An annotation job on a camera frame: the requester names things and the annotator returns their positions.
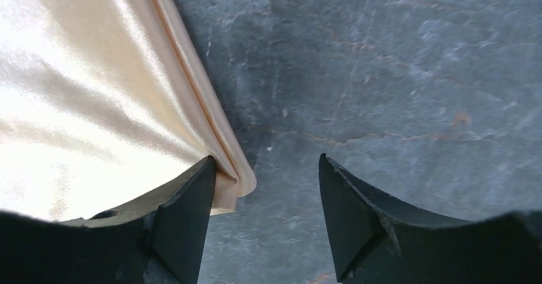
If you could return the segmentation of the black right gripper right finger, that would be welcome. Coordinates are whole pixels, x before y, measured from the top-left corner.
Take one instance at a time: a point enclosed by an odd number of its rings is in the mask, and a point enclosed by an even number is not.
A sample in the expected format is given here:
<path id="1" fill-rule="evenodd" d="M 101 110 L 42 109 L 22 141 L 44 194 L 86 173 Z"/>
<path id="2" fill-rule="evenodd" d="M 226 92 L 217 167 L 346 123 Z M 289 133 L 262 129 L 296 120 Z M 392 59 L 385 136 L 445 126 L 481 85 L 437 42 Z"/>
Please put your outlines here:
<path id="1" fill-rule="evenodd" d="M 541 212 L 467 221 L 424 210 L 319 159 L 340 283 L 540 283 Z"/>

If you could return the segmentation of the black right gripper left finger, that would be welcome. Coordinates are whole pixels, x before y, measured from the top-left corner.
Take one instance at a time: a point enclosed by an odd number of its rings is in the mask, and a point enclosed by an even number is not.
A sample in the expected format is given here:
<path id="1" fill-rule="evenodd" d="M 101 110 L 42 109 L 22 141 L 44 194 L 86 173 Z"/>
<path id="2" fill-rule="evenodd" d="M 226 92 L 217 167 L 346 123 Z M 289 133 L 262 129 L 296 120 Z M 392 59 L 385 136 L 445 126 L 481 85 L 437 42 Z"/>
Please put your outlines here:
<path id="1" fill-rule="evenodd" d="M 217 165 L 205 157 L 172 181 L 89 219 L 1 213 L 2 283 L 196 283 Z"/>

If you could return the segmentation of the peach satin napkin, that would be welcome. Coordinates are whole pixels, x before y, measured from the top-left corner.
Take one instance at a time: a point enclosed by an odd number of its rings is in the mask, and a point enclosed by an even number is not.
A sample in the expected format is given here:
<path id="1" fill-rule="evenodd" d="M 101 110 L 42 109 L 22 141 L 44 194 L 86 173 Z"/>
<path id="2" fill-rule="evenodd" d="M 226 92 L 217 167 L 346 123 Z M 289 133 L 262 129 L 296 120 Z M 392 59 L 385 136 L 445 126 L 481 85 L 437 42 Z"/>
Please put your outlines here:
<path id="1" fill-rule="evenodd" d="M 256 177 L 173 0 L 1 0 L 1 210 L 91 217 L 207 156 L 232 212 Z"/>

